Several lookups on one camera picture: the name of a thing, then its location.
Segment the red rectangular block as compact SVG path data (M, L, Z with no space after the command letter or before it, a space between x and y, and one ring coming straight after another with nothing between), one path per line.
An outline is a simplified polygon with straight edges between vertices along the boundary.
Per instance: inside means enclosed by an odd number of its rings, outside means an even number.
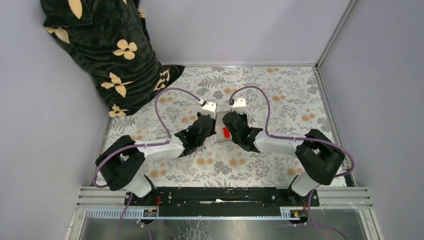
M222 132L223 132L223 136L224 136L225 139L231 138L231 133L229 132L229 130L226 127L222 128Z

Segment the white cardboard paper box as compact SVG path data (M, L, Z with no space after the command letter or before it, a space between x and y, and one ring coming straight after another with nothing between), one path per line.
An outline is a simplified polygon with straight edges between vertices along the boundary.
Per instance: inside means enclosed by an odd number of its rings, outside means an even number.
M232 141L232 136L229 139L225 139L223 135L223 128L226 128L223 122L223 117L227 113L229 113L229 111L220 111L216 113L215 134L213 135L213 141L215 144L221 144Z

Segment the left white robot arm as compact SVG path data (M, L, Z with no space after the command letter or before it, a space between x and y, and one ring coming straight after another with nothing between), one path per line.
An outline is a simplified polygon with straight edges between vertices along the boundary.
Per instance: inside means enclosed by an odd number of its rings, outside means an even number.
M216 113L201 111L197 120L164 142L134 141L124 135L115 141L95 161L96 172L101 173L111 191L124 189L136 195L144 206L155 200L154 185L150 179L139 176L139 169L146 160L176 159L188 156L201 147L205 140L215 134Z

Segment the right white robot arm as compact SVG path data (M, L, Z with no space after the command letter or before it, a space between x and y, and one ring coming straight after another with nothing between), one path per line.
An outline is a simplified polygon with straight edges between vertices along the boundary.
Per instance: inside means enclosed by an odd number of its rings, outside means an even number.
M232 141L247 152L277 153L299 160L304 171L293 179L286 193L293 206L301 205L316 187L330 185L346 158L339 146L317 129L305 137L267 134L262 128L250 127L246 115L234 111L226 113L222 122Z

